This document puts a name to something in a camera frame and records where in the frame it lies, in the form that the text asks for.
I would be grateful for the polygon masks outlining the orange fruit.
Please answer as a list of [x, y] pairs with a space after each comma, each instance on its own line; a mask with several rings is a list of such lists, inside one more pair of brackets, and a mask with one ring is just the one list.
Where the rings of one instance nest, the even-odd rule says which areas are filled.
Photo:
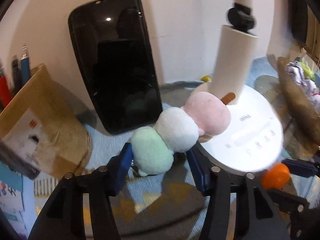
[[290, 180], [290, 171], [283, 163], [276, 163], [262, 176], [260, 182], [265, 190], [281, 190]]

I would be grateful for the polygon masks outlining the paper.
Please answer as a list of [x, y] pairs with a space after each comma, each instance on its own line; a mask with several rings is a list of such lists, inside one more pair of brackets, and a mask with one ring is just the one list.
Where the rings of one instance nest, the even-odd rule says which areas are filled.
[[319, 88], [315, 83], [315, 75], [311, 69], [301, 61], [289, 62], [285, 71], [292, 81], [299, 86], [315, 109], [319, 111]]

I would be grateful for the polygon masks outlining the upright blue white books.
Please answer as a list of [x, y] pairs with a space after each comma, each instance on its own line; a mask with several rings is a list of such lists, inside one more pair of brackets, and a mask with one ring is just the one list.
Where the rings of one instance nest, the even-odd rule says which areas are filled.
[[1, 210], [18, 235], [27, 239], [37, 218], [33, 181], [4, 164], [1, 164]]

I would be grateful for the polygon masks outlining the amber ribbed glass bowl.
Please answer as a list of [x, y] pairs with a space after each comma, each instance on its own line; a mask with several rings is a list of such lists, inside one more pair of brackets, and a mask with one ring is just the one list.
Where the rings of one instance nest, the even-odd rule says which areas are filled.
[[296, 124], [295, 134], [299, 143], [298, 149], [303, 149], [308, 155], [313, 155], [319, 149], [319, 111], [315, 110], [303, 90], [295, 84], [285, 67], [289, 60], [278, 58], [278, 74], [282, 94], [286, 100], [289, 115]]

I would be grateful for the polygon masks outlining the white desk lamp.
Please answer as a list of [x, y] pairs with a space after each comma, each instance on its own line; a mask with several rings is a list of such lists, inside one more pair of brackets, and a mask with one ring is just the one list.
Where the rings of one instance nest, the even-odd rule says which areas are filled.
[[220, 135], [204, 139], [197, 148], [211, 163], [232, 174], [262, 174], [280, 156], [283, 128], [267, 99], [248, 87], [257, 36], [251, 33], [255, 19], [252, 0], [234, 0], [228, 11], [228, 25], [221, 28], [220, 45], [212, 81], [196, 91], [218, 98], [234, 93], [227, 108], [231, 123]]

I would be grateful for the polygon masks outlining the brown paper pen holder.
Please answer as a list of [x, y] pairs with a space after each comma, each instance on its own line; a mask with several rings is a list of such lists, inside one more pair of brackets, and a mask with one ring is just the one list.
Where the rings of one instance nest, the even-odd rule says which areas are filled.
[[31, 168], [57, 179], [80, 175], [91, 137], [57, 91], [44, 64], [1, 113], [1, 142]]

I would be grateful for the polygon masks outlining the black smartphone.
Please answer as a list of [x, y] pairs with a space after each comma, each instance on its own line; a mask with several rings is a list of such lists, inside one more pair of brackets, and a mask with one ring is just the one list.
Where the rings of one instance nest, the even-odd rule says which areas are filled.
[[76, 61], [103, 127], [118, 134], [154, 123], [161, 96], [141, 0], [98, 0], [68, 18]]

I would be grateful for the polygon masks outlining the black wall television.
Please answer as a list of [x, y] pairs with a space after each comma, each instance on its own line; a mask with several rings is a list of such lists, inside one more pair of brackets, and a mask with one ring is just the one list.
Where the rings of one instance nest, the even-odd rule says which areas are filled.
[[288, 0], [293, 38], [319, 64], [319, 0]]

